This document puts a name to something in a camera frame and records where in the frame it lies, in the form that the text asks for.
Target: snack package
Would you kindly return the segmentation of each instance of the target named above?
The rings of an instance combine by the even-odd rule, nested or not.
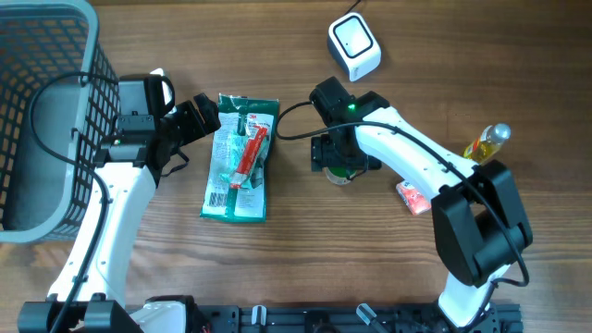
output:
[[[220,94],[210,173],[201,217],[265,222],[265,166],[275,135],[278,100]]]
[[[432,204],[424,195],[407,180],[397,184],[397,192],[413,215],[420,215],[432,208]]]

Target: wooden table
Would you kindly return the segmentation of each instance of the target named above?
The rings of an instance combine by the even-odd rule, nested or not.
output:
[[[178,101],[205,92],[307,99],[337,76],[356,95],[380,93],[455,152],[507,122],[498,157],[513,172],[535,234],[532,282],[503,286],[528,332],[592,324],[592,19],[590,5],[527,1],[368,1],[358,9],[382,47],[376,72],[349,83],[326,47],[350,2],[222,2],[97,7],[100,40],[119,75],[170,71]],[[316,130],[312,107],[284,133]],[[447,270],[430,214],[411,216],[387,167],[346,187],[310,170],[310,142],[277,142],[267,222],[199,217],[212,140],[185,149],[190,167],[163,179],[144,215],[128,273],[128,303],[192,294],[200,304],[431,302]],[[43,300],[71,243],[0,245],[0,331],[25,301]],[[509,276],[519,278],[517,267]]]

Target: bottle cap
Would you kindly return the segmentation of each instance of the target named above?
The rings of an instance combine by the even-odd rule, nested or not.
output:
[[[499,123],[493,128],[491,133],[491,140],[495,143],[504,143],[506,140],[510,139],[510,126]]]

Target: barcode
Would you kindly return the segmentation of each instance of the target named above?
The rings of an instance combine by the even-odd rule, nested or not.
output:
[[[212,192],[210,194],[210,201],[209,201],[208,205],[210,207],[226,207],[227,198],[228,198],[228,195],[225,193]]]

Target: plastic basket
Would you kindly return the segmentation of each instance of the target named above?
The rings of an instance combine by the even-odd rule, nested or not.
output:
[[[83,0],[0,2],[0,242],[76,238],[93,180],[34,143],[28,107],[58,74],[116,78],[98,33],[96,13]],[[118,113],[117,86],[72,78],[40,96],[34,123],[50,148],[90,166]]]

